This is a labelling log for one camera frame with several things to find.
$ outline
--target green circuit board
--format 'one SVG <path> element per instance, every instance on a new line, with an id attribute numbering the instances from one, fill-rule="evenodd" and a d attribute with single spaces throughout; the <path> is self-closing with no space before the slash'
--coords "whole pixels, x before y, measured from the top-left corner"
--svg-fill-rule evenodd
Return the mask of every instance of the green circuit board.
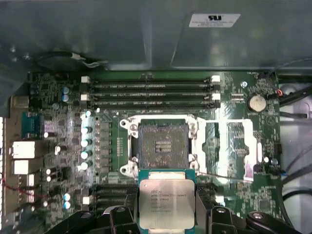
<path id="1" fill-rule="evenodd" d="M 73 195 L 70 209 L 64 209 L 61 196 L 44 208 L 47 225 L 54 226 L 77 210 L 100 214 L 108 206 L 122 204 L 125 196 L 120 194 L 137 182 L 127 169 L 123 171 L 133 157 L 138 168 L 192 168 L 189 154 L 201 151 L 203 155 L 195 155 L 201 157 L 199 169 L 193 166 L 198 170 L 197 183 L 216 184 L 221 204 L 240 217 L 257 210 L 281 218 L 275 191 L 279 176 L 274 173 L 281 154 L 279 104 L 277 97 L 270 96 L 277 81 L 275 76 L 259 78 L 257 72 L 30 74 L 29 112 L 40 116 L 41 136 L 54 133 L 48 139 L 52 153 L 45 156 L 44 167 L 71 168 L 66 182 L 43 186 L 49 190 L 59 185 L 62 194 Z M 261 103 L 251 106 L 254 97 L 265 99 L 263 110 L 257 109 Z M 123 120 L 135 116 L 143 116 L 138 126 L 131 122 L 122 126 Z M 185 140 L 182 136 L 192 131 L 192 121 L 201 135 L 197 132 L 194 141 Z M 91 131 L 82 134 L 84 127 Z M 84 139 L 92 143 L 82 147 Z M 183 141 L 181 146 L 176 147 L 175 139 Z M 57 145 L 67 150 L 55 155 Z M 92 154 L 85 160 L 82 151 Z M 84 161 L 87 170 L 81 169 Z M 103 190 L 94 206 L 86 206 L 83 197 L 95 184 L 119 186 L 115 191 L 119 195 Z"/>

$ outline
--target chip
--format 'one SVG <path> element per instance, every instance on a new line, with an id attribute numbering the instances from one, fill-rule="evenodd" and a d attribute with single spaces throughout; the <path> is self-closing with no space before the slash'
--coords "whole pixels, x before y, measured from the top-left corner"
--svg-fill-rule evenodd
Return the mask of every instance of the chip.
<path id="1" fill-rule="evenodd" d="M 188 125 L 140 125 L 140 168 L 188 168 Z"/>
<path id="2" fill-rule="evenodd" d="M 269 200 L 260 200 L 259 201 L 259 209 L 261 211 L 269 211 L 271 209 Z"/>

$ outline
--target electrolytic capacitor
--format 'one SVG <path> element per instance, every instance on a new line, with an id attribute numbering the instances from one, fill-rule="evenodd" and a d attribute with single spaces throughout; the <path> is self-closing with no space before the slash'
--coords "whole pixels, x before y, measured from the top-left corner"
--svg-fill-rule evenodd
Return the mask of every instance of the electrolytic capacitor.
<path id="1" fill-rule="evenodd" d="M 67 147 L 65 145 L 58 145 L 55 147 L 55 151 L 56 152 L 61 152 L 61 151 L 66 151 L 67 150 Z"/>
<path id="2" fill-rule="evenodd" d="M 88 167 L 90 167 L 91 165 L 92 165 L 92 161 L 82 162 L 82 163 L 81 163 L 81 169 L 85 171 L 85 170 L 87 170 Z"/>
<path id="3" fill-rule="evenodd" d="M 87 147 L 88 145 L 92 144 L 92 140 L 91 139 L 85 139 L 85 140 L 82 140 L 80 144 L 82 147 Z"/>
<path id="4" fill-rule="evenodd" d="M 69 101 L 69 96 L 67 94 L 62 95 L 62 101 L 63 102 L 68 102 Z"/>
<path id="5" fill-rule="evenodd" d="M 65 193 L 64 196 L 63 196 L 63 199 L 65 201 L 69 201 L 70 200 L 70 195 L 68 193 Z"/>
<path id="6" fill-rule="evenodd" d="M 63 93 L 63 94 L 69 94 L 69 88 L 66 87 L 66 86 L 63 87 L 63 88 L 62 88 L 62 93 Z"/>
<path id="7" fill-rule="evenodd" d="M 90 133 L 90 132 L 92 132 L 92 128 L 91 127 L 83 127 L 81 129 L 81 133 L 82 134 L 86 134 L 86 133 Z"/>
<path id="8" fill-rule="evenodd" d="M 70 202 L 69 201 L 65 201 L 64 202 L 64 208 L 68 210 L 70 207 L 71 207 Z"/>
<path id="9" fill-rule="evenodd" d="M 57 172 L 57 168 L 56 167 L 52 167 L 52 168 L 47 169 L 45 172 L 46 172 L 47 175 L 50 175 L 50 174 L 53 174 L 53 173 Z"/>
<path id="10" fill-rule="evenodd" d="M 92 155 L 92 151 L 88 150 L 88 151 L 83 151 L 81 152 L 80 156 L 82 159 L 86 160 L 89 156 Z"/>
<path id="11" fill-rule="evenodd" d="M 51 132 L 45 132 L 43 134 L 44 138 L 49 138 L 49 137 L 55 137 L 55 133 L 51 133 Z"/>
<path id="12" fill-rule="evenodd" d="M 49 175 L 49 176 L 47 176 L 47 181 L 50 182 L 52 180 L 57 179 L 57 177 L 58 177 L 57 175 Z"/>

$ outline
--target capacitor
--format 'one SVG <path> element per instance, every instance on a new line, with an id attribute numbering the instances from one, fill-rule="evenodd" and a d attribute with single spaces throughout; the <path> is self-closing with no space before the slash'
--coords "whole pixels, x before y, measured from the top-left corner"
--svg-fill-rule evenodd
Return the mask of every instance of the capacitor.
<path id="1" fill-rule="evenodd" d="M 91 116 L 91 111 L 86 111 L 86 117 L 90 117 Z"/>
<path id="2" fill-rule="evenodd" d="M 67 147 L 65 145 L 58 145 L 55 147 L 55 151 L 56 152 L 61 152 L 61 151 L 66 151 L 67 150 Z"/>
<path id="3" fill-rule="evenodd" d="M 92 144 L 92 140 L 91 139 L 85 139 L 85 140 L 82 140 L 80 144 L 82 147 L 87 147 L 88 145 Z"/>
<path id="4" fill-rule="evenodd" d="M 267 107 L 267 101 L 259 94 L 250 97 L 247 101 L 247 107 L 253 112 L 261 112 Z"/>
<path id="5" fill-rule="evenodd" d="M 81 129 L 81 133 L 82 134 L 86 134 L 86 133 L 90 133 L 90 132 L 92 132 L 92 128 L 91 127 L 83 127 Z"/>
<path id="6" fill-rule="evenodd" d="M 71 206 L 71 204 L 70 204 L 69 201 L 65 201 L 65 202 L 64 202 L 64 208 L 65 208 L 65 209 L 68 210 L 68 209 L 70 208 L 70 206 Z"/>
<path id="7" fill-rule="evenodd" d="M 45 171 L 45 173 L 46 173 L 47 175 L 53 174 L 53 173 L 55 173 L 55 172 L 57 172 L 57 168 L 56 168 L 56 167 L 49 168 L 49 169 L 47 169 L 47 170 Z"/>
<path id="8" fill-rule="evenodd" d="M 67 94 L 62 95 L 62 101 L 63 102 L 68 102 L 69 101 L 69 96 Z"/>
<path id="9" fill-rule="evenodd" d="M 92 151 L 88 150 L 88 151 L 82 151 L 80 156 L 83 160 L 86 160 L 87 157 L 92 155 Z"/>
<path id="10" fill-rule="evenodd" d="M 57 175 L 49 175 L 49 176 L 47 176 L 47 181 L 50 182 L 50 181 L 56 179 L 57 177 L 58 177 Z"/>
<path id="11" fill-rule="evenodd" d="M 43 137 L 44 137 L 44 138 L 55 137 L 55 133 L 45 132 L 45 133 L 43 134 Z"/>
<path id="12" fill-rule="evenodd" d="M 62 88 L 62 93 L 63 93 L 63 94 L 69 94 L 69 88 L 66 87 L 66 86 L 63 87 L 63 88 Z"/>
<path id="13" fill-rule="evenodd" d="M 87 170 L 88 167 L 90 167 L 92 165 L 92 161 L 87 161 L 87 162 L 82 162 L 81 165 L 80 165 L 80 168 L 82 170 Z"/>
<path id="14" fill-rule="evenodd" d="M 65 193 L 64 196 L 63 196 L 63 199 L 65 201 L 69 201 L 70 200 L 70 195 L 68 193 Z"/>
<path id="15" fill-rule="evenodd" d="M 59 109 L 59 104 L 58 104 L 58 103 L 53 103 L 53 104 L 52 104 L 52 108 L 53 108 L 54 110 L 58 110 L 58 109 Z"/>

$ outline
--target black cable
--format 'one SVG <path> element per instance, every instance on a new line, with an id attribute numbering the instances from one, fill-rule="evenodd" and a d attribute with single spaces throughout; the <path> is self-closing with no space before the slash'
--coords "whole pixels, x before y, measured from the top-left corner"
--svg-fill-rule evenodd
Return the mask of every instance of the black cable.
<path id="1" fill-rule="evenodd" d="M 306 155 L 308 152 L 312 150 L 312 145 L 309 145 L 308 147 L 304 148 L 294 159 L 293 161 L 287 166 L 285 169 L 286 172 L 289 172 L 289 170 L 293 167 L 293 165 L 304 155 Z"/>
<path id="2" fill-rule="evenodd" d="M 279 106 L 283 107 L 294 102 L 300 101 L 301 99 L 312 95 L 312 86 L 306 87 L 304 89 L 298 90 L 292 94 L 289 94 L 285 97 L 279 98 Z"/>
<path id="3" fill-rule="evenodd" d="M 285 201 L 292 196 L 301 195 L 301 194 L 312 196 L 312 189 L 300 189 L 300 190 L 292 191 L 290 193 L 283 195 L 283 200 Z"/>
<path id="4" fill-rule="evenodd" d="M 307 114 L 299 114 L 299 113 L 295 113 L 295 114 L 292 114 L 292 113 L 288 113 L 288 112 L 279 112 L 280 116 L 282 117 L 287 117 L 287 118 L 308 118 L 308 115 Z"/>
<path id="5" fill-rule="evenodd" d="M 299 169 L 298 171 L 292 173 L 291 175 L 287 176 L 285 179 L 282 180 L 283 185 L 294 180 L 297 179 L 301 176 L 305 176 L 306 174 L 309 174 L 312 172 L 312 164 L 303 167 L 301 169 Z"/>
<path id="6" fill-rule="evenodd" d="M 78 61 L 83 61 L 83 63 L 88 66 L 88 65 L 91 65 L 91 67 L 89 68 L 93 68 L 93 67 L 96 67 L 98 66 L 98 62 L 95 62 L 93 59 L 87 59 L 87 58 L 84 58 L 82 56 L 80 56 L 79 54 L 76 54 L 76 53 L 72 53 L 72 52 L 67 52 L 67 51 L 49 51 L 49 52 L 45 52 L 45 53 L 42 53 L 40 55 L 38 55 L 37 57 L 35 57 L 33 59 L 33 63 L 35 64 L 35 66 L 37 66 L 38 68 L 42 69 L 42 70 L 47 70 L 49 72 L 54 72 L 53 70 L 45 67 L 45 66 L 42 66 L 40 65 L 40 62 L 42 60 L 45 60 L 45 59 L 48 59 L 48 58 L 53 58 L 53 57 L 63 57 L 63 58 L 70 58 L 70 59 L 74 59 L 74 60 L 78 60 Z"/>
<path id="7" fill-rule="evenodd" d="M 275 180 L 275 183 L 276 183 L 275 187 L 276 187 L 276 192 L 277 192 L 277 202 L 278 202 L 279 208 L 285 219 L 286 224 L 293 228 L 293 223 L 291 219 L 289 218 L 285 205 L 284 205 L 283 194 L 282 194 L 283 186 L 281 185 L 280 180 Z"/>
<path id="8" fill-rule="evenodd" d="M 278 83 L 312 83 L 312 76 L 309 75 L 278 75 Z"/>

